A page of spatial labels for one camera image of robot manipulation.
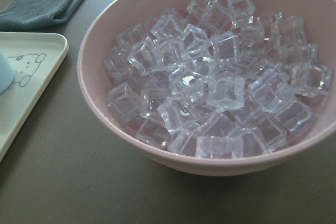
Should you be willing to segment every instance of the bear face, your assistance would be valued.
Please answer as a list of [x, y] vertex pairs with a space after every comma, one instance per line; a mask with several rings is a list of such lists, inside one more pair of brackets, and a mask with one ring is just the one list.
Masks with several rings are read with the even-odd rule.
[[15, 66], [15, 77], [12, 83], [18, 83], [20, 87], [27, 85], [45, 57], [46, 54], [8, 57], [8, 60]]

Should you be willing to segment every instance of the white tray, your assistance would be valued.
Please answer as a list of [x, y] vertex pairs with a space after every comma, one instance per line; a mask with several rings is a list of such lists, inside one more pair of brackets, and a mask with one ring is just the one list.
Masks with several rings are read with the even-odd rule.
[[0, 161], [65, 58], [69, 46], [60, 34], [0, 33], [0, 49], [15, 69], [0, 94]]

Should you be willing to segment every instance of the pink bowl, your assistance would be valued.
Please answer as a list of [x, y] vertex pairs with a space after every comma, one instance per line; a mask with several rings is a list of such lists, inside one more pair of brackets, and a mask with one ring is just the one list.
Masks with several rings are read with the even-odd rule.
[[[140, 150], [145, 156], [173, 169], [188, 173], [229, 176], [251, 173], [280, 164], [318, 144], [336, 129], [335, 80], [323, 106], [318, 106], [318, 120], [302, 141], [264, 156], [242, 159], [205, 159], [177, 155], [146, 145], [134, 138], [135, 132], [107, 108], [107, 93], [112, 84], [103, 70], [115, 36], [139, 22], [158, 16], [165, 8], [185, 10], [190, 0], [115, 0], [92, 23], [79, 51], [78, 79], [83, 96], [94, 114], [114, 134]], [[219, 0], [226, 6], [226, 0]], [[336, 69], [335, 0], [254, 0], [256, 14], [283, 12], [285, 17], [305, 18], [307, 40], [319, 45], [321, 63]]]

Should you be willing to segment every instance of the gray cloth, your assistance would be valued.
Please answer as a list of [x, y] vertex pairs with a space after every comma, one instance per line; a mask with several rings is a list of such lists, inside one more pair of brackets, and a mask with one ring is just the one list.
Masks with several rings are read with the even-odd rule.
[[0, 31], [39, 29], [63, 24], [83, 0], [13, 0], [0, 12]]

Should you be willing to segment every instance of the tabletop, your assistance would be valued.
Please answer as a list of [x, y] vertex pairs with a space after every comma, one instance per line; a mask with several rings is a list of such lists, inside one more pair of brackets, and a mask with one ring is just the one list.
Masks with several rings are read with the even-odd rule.
[[76, 67], [85, 32], [113, 1], [84, 0], [65, 24], [35, 30], [64, 35], [69, 52], [0, 163], [0, 223], [336, 223], [336, 134], [233, 177], [178, 172], [112, 134]]

